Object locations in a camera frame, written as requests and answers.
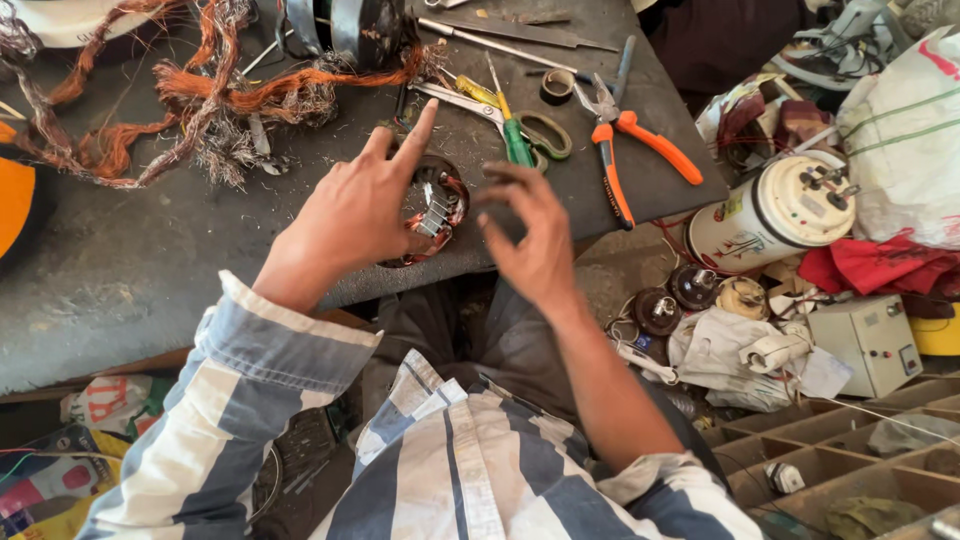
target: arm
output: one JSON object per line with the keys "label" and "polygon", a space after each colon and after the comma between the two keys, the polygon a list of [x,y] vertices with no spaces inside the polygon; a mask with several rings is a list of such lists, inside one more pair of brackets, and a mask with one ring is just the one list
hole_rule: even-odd
{"label": "arm", "polygon": [[487,247],[501,275],[553,327],[590,442],[617,472],[642,455],[682,453],[670,425],[610,347],[577,290],[568,219],[546,179],[509,164],[490,165],[487,173],[502,182],[484,199],[507,203],[527,227],[515,246],[481,214]]}
{"label": "arm", "polygon": [[304,315],[346,274],[418,253],[400,207],[437,110],[432,100],[392,160],[393,134],[373,131],[337,163],[277,237],[253,288],[221,272],[165,414],[128,450],[121,483],[90,508],[78,538],[241,538],[250,487],[271,441],[297,412],[343,393],[379,338]]}

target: shirt cuff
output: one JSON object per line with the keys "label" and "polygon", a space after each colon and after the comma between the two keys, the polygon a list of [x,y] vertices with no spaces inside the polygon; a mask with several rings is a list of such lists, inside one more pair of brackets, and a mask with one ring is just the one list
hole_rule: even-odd
{"label": "shirt cuff", "polygon": [[311,319],[261,298],[227,270],[224,296],[197,329],[204,356],[247,377],[339,395],[380,342],[368,331]]}
{"label": "shirt cuff", "polygon": [[642,455],[619,475],[597,482],[597,491],[626,506],[646,493],[658,479],[684,466],[703,467],[692,453]]}

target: striped shirt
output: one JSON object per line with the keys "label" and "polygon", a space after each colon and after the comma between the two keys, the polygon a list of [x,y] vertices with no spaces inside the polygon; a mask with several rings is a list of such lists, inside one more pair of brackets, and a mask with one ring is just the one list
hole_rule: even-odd
{"label": "striped shirt", "polygon": [[[273,305],[229,272],[221,281],[166,414],[78,538],[242,538],[271,441],[343,393],[379,343]],[[352,485],[311,538],[762,537],[690,454],[642,456],[596,482],[587,459],[567,422],[495,384],[441,380],[411,351],[360,435]]]}

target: electrical box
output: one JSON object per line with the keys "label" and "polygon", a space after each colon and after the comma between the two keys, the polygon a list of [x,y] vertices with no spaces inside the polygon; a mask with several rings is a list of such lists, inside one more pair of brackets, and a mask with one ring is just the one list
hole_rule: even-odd
{"label": "electrical box", "polygon": [[841,394],[882,398],[924,370],[900,295],[819,307],[809,321],[817,347],[853,368]]}

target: shirt sleeve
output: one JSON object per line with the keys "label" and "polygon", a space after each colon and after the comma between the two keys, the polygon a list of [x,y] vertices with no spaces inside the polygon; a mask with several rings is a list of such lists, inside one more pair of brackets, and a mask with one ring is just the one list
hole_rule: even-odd
{"label": "shirt sleeve", "polygon": [[128,450],[121,483],[90,508],[81,539],[241,538],[250,487],[297,412],[353,382],[379,337],[271,304],[230,272],[197,329],[166,413]]}
{"label": "shirt sleeve", "polygon": [[755,539],[763,534],[691,453],[644,455],[597,490],[669,538]]}

